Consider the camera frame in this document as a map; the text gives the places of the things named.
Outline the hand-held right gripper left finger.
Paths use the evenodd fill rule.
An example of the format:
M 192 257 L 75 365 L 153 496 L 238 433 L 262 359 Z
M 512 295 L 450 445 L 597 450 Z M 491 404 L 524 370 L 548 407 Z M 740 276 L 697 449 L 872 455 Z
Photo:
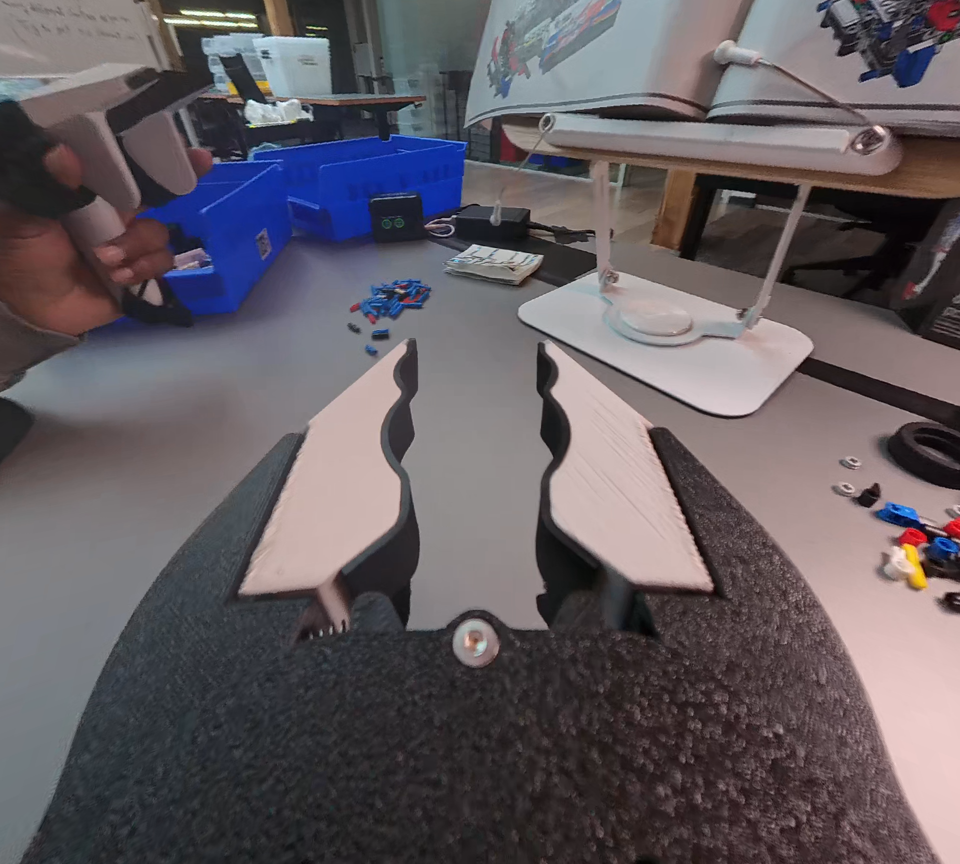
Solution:
M 309 421 L 238 580 L 242 601 L 311 598 L 303 628 L 349 628 L 386 597 L 405 628 L 419 526 L 403 459 L 415 428 L 417 342 L 405 339 Z

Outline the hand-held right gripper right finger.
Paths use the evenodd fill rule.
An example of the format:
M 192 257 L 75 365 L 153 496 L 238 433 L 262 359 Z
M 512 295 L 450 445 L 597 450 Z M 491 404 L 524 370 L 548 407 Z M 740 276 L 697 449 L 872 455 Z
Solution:
M 648 594 L 714 595 L 714 574 L 653 425 L 553 342 L 536 354 L 541 478 L 536 598 L 549 628 L 586 595 L 611 628 L 653 628 Z

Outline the grey desk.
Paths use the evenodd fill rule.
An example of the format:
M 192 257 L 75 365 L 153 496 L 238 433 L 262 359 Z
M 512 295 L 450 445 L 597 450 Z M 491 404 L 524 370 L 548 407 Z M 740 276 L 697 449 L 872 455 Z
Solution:
M 433 290 L 391 332 L 415 338 L 419 356 L 405 458 L 422 552 L 411 625 L 438 629 L 473 607 L 542 624 L 542 336 L 517 312 L 547 288 L 453 278 L 451 255 L 294 241 L 237 314 L 104 329 L 13 390 L 36 419 L 2 465 L 2 862 L 29 844 L 95 680 L 162 568 L 281 437 L 371 366 L 345 324 L 372 283 Z M 878 482 L 884 500 L 944 516 L 955 497 L 882 453 L 915 414 L 795 374 L 756 413 L 724 419 L 577 360 L 670 429 L 806 576 L 930 843 L 958 862 L 958 615 L 935 597 L 951 583 L 920 593 L 886 579 L 885 525 L 831 489 Z

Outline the person's left hand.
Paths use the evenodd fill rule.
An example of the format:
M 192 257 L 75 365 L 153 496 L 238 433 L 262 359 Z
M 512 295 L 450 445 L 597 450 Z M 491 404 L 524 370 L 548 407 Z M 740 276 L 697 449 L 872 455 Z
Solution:
M 121 308 L 103 276 L 130 287 L 174 266 L 165 226 L 138 214 L 126 214 L 125 232 L 97 249 L 100 271 L 59 222 L 2 204 L 2 304 L 35 328 L 74 338 L 114 322 Z

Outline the blue bin with square tag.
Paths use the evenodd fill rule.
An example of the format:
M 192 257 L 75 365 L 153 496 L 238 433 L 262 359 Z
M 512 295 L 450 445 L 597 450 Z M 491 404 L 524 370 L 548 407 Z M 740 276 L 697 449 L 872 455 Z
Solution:
M 237 312 L 293 234 L 278 162 L 215 164 L 190 194 L 141 217 L 166 225 L 174 254 L 205 254 L 200 266 L 166 275 L 196 318 Z

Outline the white plastic bags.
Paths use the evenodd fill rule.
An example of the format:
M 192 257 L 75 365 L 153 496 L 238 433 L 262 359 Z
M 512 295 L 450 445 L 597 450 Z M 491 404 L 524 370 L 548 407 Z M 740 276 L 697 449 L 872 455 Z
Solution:
M 293 126 L 314 121 L 311 106 L 298 99 L 276 102 L 248 100 L 243 107 L 243 116 L 250 127 Z

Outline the white book stand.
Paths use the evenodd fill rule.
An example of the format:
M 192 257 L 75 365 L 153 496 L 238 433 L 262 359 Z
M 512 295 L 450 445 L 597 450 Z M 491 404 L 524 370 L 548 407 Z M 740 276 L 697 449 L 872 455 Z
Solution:
M 520 320 L 684 403 L 721 417 L 755 413 L 811 355 L 801 331 L 763 318 L 815 187 L 903 198 L 958 196 L 958 140 L 898 138 L 880 126 L 741 126 L 575 114 L 505 124 L 522 150 L 590 162 L 597 272 L 522 305 Z M 742 311 L 615 269 L 609 164 L 795 183 L 774 258 Z

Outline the white storage box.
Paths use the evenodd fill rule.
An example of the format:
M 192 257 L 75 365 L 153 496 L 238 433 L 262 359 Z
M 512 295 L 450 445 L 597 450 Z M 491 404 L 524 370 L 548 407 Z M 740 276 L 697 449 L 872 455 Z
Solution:
M 303 100 L 332 95 L 328 40 L 257 37 L 252 46 L 274 97 Z

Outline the pile of blue red pins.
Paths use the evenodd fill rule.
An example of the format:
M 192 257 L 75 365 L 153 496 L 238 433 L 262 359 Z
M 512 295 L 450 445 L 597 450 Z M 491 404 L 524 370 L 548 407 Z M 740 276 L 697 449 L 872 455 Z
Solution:
M 367 296 L 349 307 L 352 315 L 371 325 L 385 319 L 397 319 L 409 310 L 421 310 L 430 299 L 432 288 L 415 279 L 373 284 Z

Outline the background wooden table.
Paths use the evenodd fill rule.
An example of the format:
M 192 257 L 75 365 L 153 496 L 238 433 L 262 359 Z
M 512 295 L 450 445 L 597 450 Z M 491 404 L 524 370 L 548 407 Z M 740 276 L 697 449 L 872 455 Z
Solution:
M 210 138 L 216 146 L 226 145 L 227 135 L 248 153 L 264 145 L 314 145 L 340 141 L 345 137 L 345 124 L 350 114 L 369 114 L 374 122 L 375 135 L 389 141 L 392 135 L 390 114 L 426 102 L 423 95 L 363 95 L 342 94 L 322 98 L 301 98 L 304 110 L 310 110 L 311 120 L 286 124 L 253 126 L 245 118 L 245 100 L 236 95 L 205 93 L 187 108 L 191 126 L 196 135 Z

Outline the blue plastic bin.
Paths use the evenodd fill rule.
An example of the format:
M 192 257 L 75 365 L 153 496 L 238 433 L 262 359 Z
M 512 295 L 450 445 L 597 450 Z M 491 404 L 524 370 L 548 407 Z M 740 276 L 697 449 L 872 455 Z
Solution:
M 426 217 L 462 204 L 467 144 L 393 135 L 264 150 L 252 160 L 278 164 L 294 228 L 342 243 L 372 233 L 369 202 L 419 194 Z

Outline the folded shiny sticker sheet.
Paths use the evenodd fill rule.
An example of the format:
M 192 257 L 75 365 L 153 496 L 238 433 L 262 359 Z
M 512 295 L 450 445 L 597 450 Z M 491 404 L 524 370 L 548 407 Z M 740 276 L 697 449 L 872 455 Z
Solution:
M 518 287 L 537 274 L 545 257 L 521 250 L 471 245 L 443 264 L 447 274 Z

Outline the black toy tyre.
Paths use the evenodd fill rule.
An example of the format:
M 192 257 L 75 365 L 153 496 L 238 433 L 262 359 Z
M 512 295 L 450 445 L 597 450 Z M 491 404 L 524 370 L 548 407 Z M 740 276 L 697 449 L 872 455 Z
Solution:
M 886 442 L 904 471 L 934 486 L 959 489 L 959 432 L 939 423 L 912 422 Z

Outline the black device with green lights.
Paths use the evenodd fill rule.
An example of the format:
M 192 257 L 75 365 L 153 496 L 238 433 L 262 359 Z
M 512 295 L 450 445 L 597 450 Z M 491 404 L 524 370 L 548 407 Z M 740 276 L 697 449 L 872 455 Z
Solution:
M 368 201 L 370 233 L 378 245 L 426 239 L 425 213 L 419 193 L 375 195 Z

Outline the black toy set box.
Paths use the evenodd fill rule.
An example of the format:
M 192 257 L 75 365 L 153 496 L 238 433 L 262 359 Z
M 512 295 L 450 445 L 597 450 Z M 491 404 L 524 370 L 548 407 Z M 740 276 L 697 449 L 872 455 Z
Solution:
M 914 334 L 959 349 L 959 199 L 947 201 L 918 245 L 893 297 Z

